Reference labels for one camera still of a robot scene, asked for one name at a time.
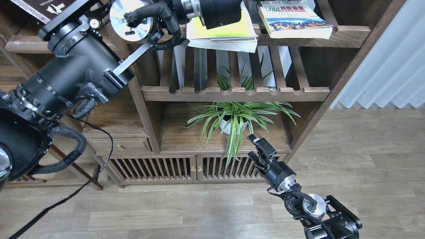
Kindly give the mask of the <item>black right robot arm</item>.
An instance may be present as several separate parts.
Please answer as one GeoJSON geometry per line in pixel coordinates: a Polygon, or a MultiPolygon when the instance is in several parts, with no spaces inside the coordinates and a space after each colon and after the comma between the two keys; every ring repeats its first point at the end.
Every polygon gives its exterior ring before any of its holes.
{"type": "Polygon", "coordinates": [[[358,239],[362,222],[348,208],[328,195],[305,194],[296,183],[296,173],[283,161],[275,159],[276,150],[264,138],[251,134],[249,141],[256,147],[248,156],[257,172],[267,181],[274,195],[284,201],[286,210],[299,220],[307,239],[358,239]]]}

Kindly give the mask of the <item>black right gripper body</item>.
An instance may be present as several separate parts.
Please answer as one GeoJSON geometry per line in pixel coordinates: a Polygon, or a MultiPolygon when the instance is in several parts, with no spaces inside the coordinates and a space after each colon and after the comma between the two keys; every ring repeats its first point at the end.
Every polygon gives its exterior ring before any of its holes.
{"type": "Polygon", "coordinates": [[[257,165],[257,171],[276,192],[293,191],[291,188],[296,184],[296,173],[284,162],[266,159],[257,165]]]}

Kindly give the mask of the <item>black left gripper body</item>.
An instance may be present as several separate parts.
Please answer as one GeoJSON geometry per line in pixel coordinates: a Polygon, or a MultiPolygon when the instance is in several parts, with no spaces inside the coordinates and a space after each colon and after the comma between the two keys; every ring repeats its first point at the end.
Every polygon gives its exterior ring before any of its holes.
{"type": "Polygon", "coordinates": [[[194,14],[207,29],[239,22],[240,4],[241,0],[192,0],[194,14]]]}

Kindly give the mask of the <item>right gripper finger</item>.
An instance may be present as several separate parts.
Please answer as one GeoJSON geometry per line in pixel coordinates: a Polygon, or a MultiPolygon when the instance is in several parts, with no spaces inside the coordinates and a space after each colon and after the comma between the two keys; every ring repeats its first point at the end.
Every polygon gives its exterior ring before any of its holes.
{"type": "Polygon", "coordinates": [[[275,148],[265,138],[258,138],[254,134],[248,136],[249,141],[256,147],[261,159],[272,159],[277,153],[275,148]]]}
{"type": "Polygon", "coordinates": [[[254,162],[257,169],[264,170],[266,168],[266,165],[264,164],[261,157],[259,157],[254,151],[249,152],[248,156],[254,162]]]}

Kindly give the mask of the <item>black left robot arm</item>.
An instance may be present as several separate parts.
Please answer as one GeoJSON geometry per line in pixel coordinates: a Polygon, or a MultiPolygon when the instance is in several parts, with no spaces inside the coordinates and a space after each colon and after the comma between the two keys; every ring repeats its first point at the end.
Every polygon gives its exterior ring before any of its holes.
{"type": "Polygon", "coordinates": [[[54,58],[14,90],[1,91],[1,188],[23,176],[68,168],[84,152],[87,139],[59,123],[68,110],[79,120],[98,102],[106,103],[134,77],[129,67],[147,50],[182,44],[180,25],[200,18],[207,29],[241,19],[240,0],[120,0],[100,4],[77,0],[38,32],[54,58]],[[121,7],[111,23],[128,26],[125,35],[145,43],[120,59],[102,40],[91,20],[121,7]]]}

